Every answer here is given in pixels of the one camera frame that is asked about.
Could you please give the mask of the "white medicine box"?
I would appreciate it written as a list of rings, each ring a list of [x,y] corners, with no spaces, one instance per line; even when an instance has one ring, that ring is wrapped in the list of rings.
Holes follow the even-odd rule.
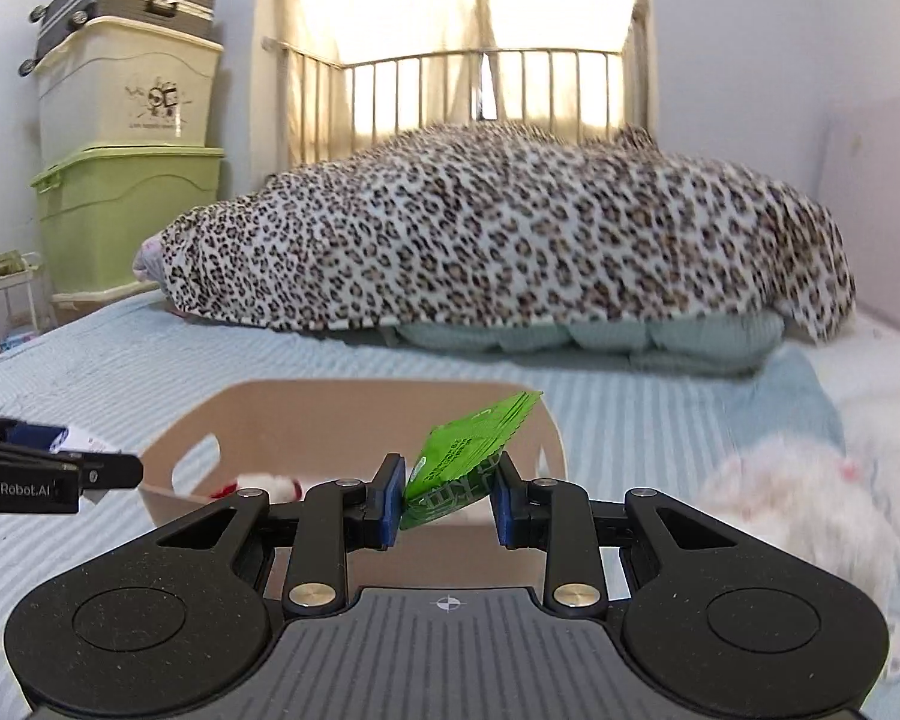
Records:
[[[7,442],[52,455],[88,455],[89,460],[84,461],[86,479],[82,481],[82,495],[92,504],[98,504],[109,494],[109,488],[100,488],[98,483],[110,483],[113,470],[119,466],[119,463],[113,461],[113,457],[119,457],[119,450],[114,445],[94,436],[87,429],[72,424],[45,426],[19,422],[9,429]]]

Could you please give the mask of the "white chicken plush toy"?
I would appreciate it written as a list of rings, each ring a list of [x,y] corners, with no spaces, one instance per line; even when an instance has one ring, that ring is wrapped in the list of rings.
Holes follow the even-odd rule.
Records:
[[[211,499],[222,499],[231,494],[248,491],[248,489],[261,489],[268,495],[272,504],[283,502],[295,502],[304,497],[304,489],[298,479],[286,475],[272,475],[271,473],[245,473],[222,484],[209,495]]]

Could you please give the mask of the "green snack packet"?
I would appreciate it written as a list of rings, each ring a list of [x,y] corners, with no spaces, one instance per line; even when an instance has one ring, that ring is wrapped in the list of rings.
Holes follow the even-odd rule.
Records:
[[[400,528],[422,527],[484,499],[500,456],[539,400],[539,392],[518,392],[434,427],[404,486]]]

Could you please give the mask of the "beige plastic storage basket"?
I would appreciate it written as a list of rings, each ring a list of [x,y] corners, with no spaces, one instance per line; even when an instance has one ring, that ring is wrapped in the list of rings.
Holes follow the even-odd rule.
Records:
[[[139,486],[152,522],[208,504],[245,473],[304,486],[368,479],[387,455],[414,461],[432,427],[518,394],[487,380],[252,380],[222,390],[170,426],[142,456]],[[541,589],[544,557],[497,541],[489,500],[398,536],[391,550],[347,558],[351,589]]]

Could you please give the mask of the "striped light blue bedsheet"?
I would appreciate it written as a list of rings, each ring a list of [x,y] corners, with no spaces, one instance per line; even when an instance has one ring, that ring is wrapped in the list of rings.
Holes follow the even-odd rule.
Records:
[[[878,507],[900,538],[900,333],[854,317],[834,343],[786,341],[751,379],[637,372],[575,349],[526,356],[439,355],[375,333],[321,338],[209,327],[141,294],[0,356],[0,413],[74,424],[142,452],[193,406],[258,379],[498,380],[543,392],[575,483],[619,499],[655,486],[690,500],[735,444],[781,429],[845,437],[863,455]],[[0,515],[0,718],[25,700],[2,655],[2,626],[30,587],[152,527],[137,493],[82,504],[77,515]],[[900,718],[900,585],[891,658],[865,711]]]

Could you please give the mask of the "pink floral pillow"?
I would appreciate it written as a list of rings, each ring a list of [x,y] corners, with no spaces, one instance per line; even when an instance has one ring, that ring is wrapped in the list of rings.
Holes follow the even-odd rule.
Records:
[[[164,288],[164,257],[159,234],[147,238],[137,249],[131,270],[137,281],[155,283],[159,288]]]

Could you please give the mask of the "teal quilted duvet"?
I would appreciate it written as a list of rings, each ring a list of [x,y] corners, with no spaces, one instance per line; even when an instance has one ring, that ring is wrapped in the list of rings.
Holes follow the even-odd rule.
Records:
[[[675,376],[741,377],[759,371],[781,346],[785,322],[774,310],[754,314],[615,320],[535,327],[408,323],[385,328],[386,343],[452,355],[544,355],[558,349],[603,356],[634,371]]]

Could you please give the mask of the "white fluffy plush toy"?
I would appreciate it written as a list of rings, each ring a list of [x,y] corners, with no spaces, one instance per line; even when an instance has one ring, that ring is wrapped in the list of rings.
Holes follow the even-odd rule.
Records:
[[[891,650],[881,679],[900,681],[900,531],[875,468],[824,440],[767,434],[727,455],[694,504],[741,532],[847,580],[886,617]]]

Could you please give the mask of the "green plastic storage bin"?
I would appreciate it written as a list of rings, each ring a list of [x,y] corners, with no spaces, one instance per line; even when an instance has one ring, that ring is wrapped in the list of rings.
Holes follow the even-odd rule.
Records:
[[[139,246],[217,199],[224,151],[207,146],[99,146],[32,179],[53,289],[102,293],[133,281]]]

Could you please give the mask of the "leopard print blanket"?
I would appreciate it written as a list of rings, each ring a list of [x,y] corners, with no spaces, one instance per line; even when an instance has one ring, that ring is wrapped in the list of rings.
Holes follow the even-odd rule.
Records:
[[[824,343],[857,297],[831,211],[640,128],[569,143],[518,122],[431,125],[276,174],[159,236],[178,312],[289,332],[770,309]]]

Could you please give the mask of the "cream plastic storage bin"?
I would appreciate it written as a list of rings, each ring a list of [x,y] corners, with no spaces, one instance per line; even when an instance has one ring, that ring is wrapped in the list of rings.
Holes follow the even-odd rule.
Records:
[[[100,16],[30,71],[47,166],[101,146],[203,146],[221,44]]]

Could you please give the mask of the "metal bed headboard rails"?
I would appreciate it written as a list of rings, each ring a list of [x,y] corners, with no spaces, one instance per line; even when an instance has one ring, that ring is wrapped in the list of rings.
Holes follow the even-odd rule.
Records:
[[[409,130],[496,121],[566,142],[652,126],[644,41],[619,50],[478,47],[334,62],[267,37],[286,77],[287,157],[339,160]]]

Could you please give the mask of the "silver grey suitcase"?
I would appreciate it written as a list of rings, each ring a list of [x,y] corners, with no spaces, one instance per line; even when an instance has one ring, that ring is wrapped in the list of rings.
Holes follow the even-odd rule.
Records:
[[[52,0],[29,13],[38,26],[34,54],[17,69],[22,78],[64,39],[100,18],[123,18],[149,26],[160,26],[193,37],[208,37],[214,21],[215,0]]]

